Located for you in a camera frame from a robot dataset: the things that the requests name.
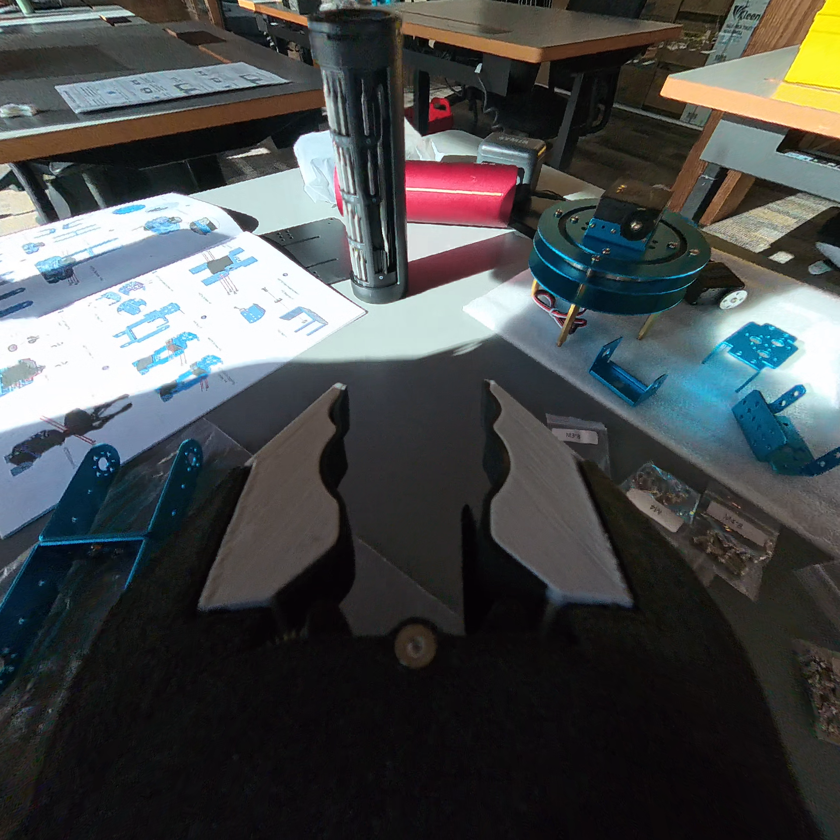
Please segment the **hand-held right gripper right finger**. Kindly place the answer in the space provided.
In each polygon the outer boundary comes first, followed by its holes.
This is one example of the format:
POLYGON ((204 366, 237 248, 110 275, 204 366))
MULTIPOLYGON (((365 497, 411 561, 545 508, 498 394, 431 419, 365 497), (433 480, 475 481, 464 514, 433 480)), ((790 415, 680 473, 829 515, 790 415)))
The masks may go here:
POLYGON ((490 487, 479 581, 488 595, 536 608, 632 607, 576 454, 494 381, 482 385, 481 410, 490 487))

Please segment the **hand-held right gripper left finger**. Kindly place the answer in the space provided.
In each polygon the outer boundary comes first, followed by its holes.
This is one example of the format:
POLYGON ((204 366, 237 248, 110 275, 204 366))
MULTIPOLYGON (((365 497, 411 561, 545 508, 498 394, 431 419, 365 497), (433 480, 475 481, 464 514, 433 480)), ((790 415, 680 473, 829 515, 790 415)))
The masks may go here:
POLYGON ((349 428, 349 392, 336 384, 249 460, 200 612, 340 613, 355 576, 340 494, 349 428))

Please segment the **blue metal bracket assembly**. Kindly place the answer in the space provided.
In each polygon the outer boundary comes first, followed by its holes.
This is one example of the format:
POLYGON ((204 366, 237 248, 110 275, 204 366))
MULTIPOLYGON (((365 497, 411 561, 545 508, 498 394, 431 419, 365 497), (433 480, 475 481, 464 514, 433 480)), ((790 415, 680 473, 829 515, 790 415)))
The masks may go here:
POLYGON ((203 449, 193 438, 183 441, 143 531, 94 532, 93 523, 121 466, 117 449, 92 447, 37 543, 17 571, 1 604, 1 691, 13 683, 50 613, 71 567, 83 560, 125 555, 133 563, 127 583, 179 526, 193 498, 203 468, 203 449))

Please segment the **printed instruction manual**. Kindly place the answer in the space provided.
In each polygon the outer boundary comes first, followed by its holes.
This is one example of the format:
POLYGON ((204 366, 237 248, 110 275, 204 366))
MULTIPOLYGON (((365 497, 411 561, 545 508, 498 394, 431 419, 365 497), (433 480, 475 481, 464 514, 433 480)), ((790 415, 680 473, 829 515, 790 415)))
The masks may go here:
POLYGON ((364 315, 176 194, 3 237, 1 286, 4 538, 93 446, 130 460, 364 315))

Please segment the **blue round metal base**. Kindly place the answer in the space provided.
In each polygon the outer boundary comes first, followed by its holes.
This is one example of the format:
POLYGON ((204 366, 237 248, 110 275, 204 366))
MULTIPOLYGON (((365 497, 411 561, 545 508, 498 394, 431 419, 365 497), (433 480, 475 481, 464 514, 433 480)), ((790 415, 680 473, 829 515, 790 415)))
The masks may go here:
POLYGON ((649 315, 681 302, 711 248, 667 209, 670 190, 618 180, 598 199, 553 203, 541 215, 529 269, 538 285, 579 309, 649 315))

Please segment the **black flat panel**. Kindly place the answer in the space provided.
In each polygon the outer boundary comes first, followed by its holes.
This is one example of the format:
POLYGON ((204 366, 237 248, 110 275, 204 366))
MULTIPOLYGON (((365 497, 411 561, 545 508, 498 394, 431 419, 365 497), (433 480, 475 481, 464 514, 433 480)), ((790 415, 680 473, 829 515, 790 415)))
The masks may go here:
POLYGON ((345 227, 338 218, 279 229, 261 238, 329 286, 353 276, 345 227))

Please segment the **small black wheeled part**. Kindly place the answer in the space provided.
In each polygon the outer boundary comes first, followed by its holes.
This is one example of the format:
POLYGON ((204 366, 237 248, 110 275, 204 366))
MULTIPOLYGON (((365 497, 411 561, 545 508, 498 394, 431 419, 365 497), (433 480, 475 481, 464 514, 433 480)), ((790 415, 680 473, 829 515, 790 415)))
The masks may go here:
POLYGON ((710 260, 686 289, 684 303, 712 303, 722 311, 741 306, 749 292, 744 281, 726 264, 710 260))

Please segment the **red cylinder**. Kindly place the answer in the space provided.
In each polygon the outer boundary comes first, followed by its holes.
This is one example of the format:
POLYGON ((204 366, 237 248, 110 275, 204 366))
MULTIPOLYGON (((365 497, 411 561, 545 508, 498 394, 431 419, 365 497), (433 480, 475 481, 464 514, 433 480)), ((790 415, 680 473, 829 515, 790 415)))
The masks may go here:
POLYGON ((513 164, 405 161, 410 223, 505 228, 520 184, 513 164))

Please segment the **white crumpled plastic bag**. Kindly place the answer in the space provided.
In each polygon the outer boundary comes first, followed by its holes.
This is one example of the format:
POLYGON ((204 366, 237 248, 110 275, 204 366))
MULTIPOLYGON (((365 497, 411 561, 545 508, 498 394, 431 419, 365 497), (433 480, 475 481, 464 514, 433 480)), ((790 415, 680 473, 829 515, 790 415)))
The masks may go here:
MULTIPOLYGON (((481 138, 455 129, 422 136, 405 119, 404 141, 407 161, 476 163, 481 138)), ((293 151, 305 192, 311 200, 336 207, 335 159, 330 131, 303 134, 295 142, 293 151)))

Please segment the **grey hand-held device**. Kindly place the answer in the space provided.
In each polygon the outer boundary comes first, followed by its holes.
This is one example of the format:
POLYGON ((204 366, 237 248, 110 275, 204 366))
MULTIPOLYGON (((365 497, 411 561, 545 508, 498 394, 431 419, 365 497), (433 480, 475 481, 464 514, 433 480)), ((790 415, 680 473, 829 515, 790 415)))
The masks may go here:
POLYGON ((533 190, 538 186, 547 151, 544 140, 498 131, 479 143, 476 162, 514 165, 520 171, 519 183, 533 190))

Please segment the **black ribbed cylinder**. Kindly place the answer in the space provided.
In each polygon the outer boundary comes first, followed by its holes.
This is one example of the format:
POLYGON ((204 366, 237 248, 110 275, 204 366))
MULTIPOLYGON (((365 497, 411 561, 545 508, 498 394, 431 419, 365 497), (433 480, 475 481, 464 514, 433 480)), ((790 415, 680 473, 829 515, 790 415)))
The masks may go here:
POLYGON ((406 294, 407 237, 403 37, 378 7, 321 11, 308 19, 350 247, 352 287, 370 304, 406 294))

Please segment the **white printed paper sheet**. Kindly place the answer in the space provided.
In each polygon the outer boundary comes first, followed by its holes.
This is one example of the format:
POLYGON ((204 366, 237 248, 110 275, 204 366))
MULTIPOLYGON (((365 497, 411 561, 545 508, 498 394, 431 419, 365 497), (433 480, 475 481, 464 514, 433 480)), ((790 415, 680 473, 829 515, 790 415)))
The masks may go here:
POLYGON ((56 91, 74 113, 82 114, 286 83, 272 72, 235 62, 82 81, 58 85, 56 91))

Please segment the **yellow object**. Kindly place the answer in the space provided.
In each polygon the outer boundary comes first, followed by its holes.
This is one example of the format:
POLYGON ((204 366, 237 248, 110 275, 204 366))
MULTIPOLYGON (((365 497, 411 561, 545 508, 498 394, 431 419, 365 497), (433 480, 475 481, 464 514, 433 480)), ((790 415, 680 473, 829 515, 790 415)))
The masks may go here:
POLYGON ((825 1, 816 14, 784 81, 839 89, 839 1, 825 1))

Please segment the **small blue metal bracket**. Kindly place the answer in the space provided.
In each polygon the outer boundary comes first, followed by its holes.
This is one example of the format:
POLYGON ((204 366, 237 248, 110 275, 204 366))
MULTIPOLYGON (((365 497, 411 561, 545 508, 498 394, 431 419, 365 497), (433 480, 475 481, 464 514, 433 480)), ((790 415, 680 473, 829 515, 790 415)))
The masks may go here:
POLYGON ((619 337, 604 344, 594 358, 589 374, 627 405, 636 407, 655 395, 667 380, 668 375, 662 374, 651 384, 645 384, 615 364, 612 358, 622 341, 623 338, 619 337))

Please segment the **blue metal servo bracket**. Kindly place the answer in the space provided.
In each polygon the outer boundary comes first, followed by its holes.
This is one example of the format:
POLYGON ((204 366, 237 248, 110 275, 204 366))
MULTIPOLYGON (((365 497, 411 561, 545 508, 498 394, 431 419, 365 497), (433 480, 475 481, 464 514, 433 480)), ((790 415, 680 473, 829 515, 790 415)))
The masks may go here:
POLYGON ((768 403, 753 390, 731 409, 753 456, 779 475, 821 476, 839 466, 839 447, 815 457, 792 421, 781 414, 804 394, 805 386, 798 384, 768 403))

